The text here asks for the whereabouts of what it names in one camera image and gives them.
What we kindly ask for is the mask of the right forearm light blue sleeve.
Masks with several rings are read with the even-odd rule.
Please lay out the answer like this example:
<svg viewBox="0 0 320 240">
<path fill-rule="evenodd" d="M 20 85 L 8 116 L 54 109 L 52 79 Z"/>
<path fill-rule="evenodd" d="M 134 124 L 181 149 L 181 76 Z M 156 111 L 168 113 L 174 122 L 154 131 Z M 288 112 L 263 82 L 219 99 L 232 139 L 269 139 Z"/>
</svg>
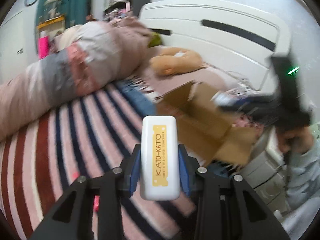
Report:
<svg viewBox="0 0 320 240">
<path fill-rule="evenodd" d="M 290 154 L 287 174 L 286 202 L 291 210 L 319 197 L 319 140 L 304 154 Z"/>
</svg>

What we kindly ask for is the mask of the person's right hand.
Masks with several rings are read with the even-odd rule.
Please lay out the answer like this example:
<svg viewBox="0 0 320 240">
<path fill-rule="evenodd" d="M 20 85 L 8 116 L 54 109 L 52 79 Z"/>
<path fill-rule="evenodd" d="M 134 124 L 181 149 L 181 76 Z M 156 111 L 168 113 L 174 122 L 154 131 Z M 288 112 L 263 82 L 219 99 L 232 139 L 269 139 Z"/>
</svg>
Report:
<svg viewBox="0 0 320 240">
<path fill-rule="evenodd" d="M 312 148 L 314 143 L 314 137 L 309 127 L 296 128 L 290 131 L 276 128 L 276 135 L 278 149 L 283 154 L 289 152 L 304 154 Z"/>
</svg>

